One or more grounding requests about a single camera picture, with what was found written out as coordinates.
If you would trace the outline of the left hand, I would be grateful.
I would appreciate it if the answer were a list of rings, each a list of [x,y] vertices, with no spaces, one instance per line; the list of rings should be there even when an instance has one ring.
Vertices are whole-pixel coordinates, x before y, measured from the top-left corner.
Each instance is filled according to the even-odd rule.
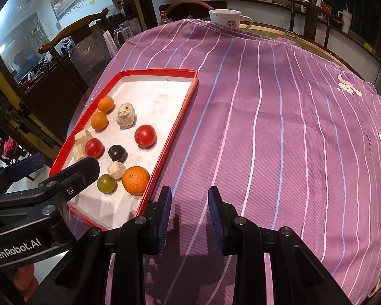
[[[30,264],[17,268],[12,277],[15,287],[22,293],[26,302],[33,292],[38,288],[39,282],[35,277],[34,265]]]

